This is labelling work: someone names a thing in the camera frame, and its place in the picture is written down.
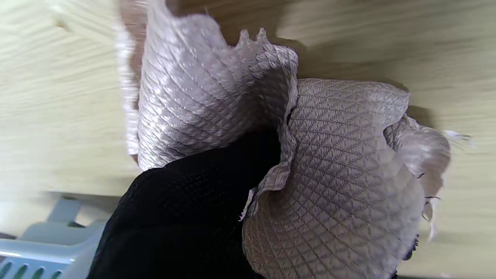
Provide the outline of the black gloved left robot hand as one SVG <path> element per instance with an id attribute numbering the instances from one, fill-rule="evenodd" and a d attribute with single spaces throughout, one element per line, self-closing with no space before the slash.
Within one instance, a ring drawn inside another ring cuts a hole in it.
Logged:
<path id="1" fill-rule="evenodd" d="M 273 127 L 144 171 L 108 219 L 89 279 L 390 279 L 416 243 L 424 190 L 379 150 L 341 160 Z"/>

